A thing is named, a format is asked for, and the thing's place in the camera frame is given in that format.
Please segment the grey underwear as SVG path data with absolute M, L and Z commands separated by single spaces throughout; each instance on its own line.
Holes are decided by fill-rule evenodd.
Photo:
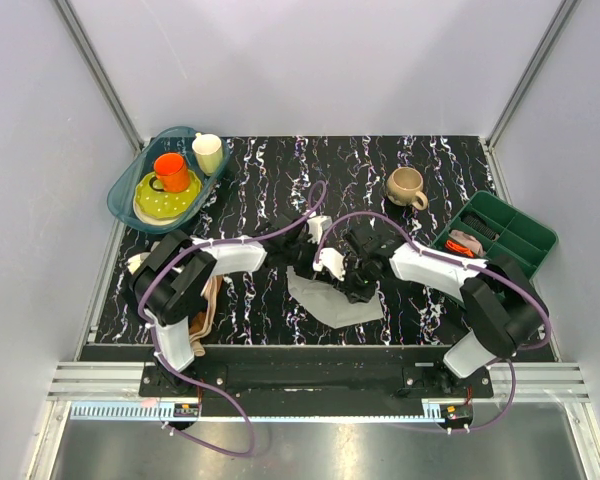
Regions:
M 317 321 L 333 329 L 344 328 L 383 317 L 379 294 L 368 303 L 350 303 L 347 297 L 330 284 L 298 276 L 287 268 L 287 288 L 296 300 Z

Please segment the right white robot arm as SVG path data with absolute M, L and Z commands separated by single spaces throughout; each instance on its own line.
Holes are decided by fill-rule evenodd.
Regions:
M 368 301 L 376 284 L 389 278 L 438 290 L 464 309 L 469 332 L 436 362 L 432 374 L 443 395 L 460 394 L 479 369 L 515 356 L 548 319 L 545 303 L 507 255 L 462 258 L 366 227 L 352 227 L 343 238 L 353 253 L 342 282 L 350 302 Z

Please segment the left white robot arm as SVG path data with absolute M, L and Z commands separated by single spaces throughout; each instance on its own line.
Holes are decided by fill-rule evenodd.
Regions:
M 316 248 L 310 222 L 285 217 L 253 237 L 199 239 L 175 230 L 151 251 L 131 257 L 123 298 L 130 317 L 150 329 L 159 357 L 168 363 L 161 384 L 176 396 L 194 388 L 190 366 L 203 355 L 199 340 L 211 330 L 226 275 L 286 266 L 311 274 Z

